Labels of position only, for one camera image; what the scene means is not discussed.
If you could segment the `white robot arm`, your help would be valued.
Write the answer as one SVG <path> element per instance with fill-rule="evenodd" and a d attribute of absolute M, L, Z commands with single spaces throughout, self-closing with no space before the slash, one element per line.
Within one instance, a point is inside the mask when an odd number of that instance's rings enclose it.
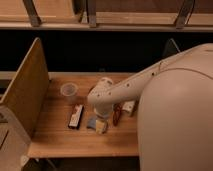
<path fill-rule="evenodd" d="M 141 171 L 213 171 L 213 43 L 160 60 L 114 85 L 100 81 L 88 102 L 101 118 L 137 100 Z"/>

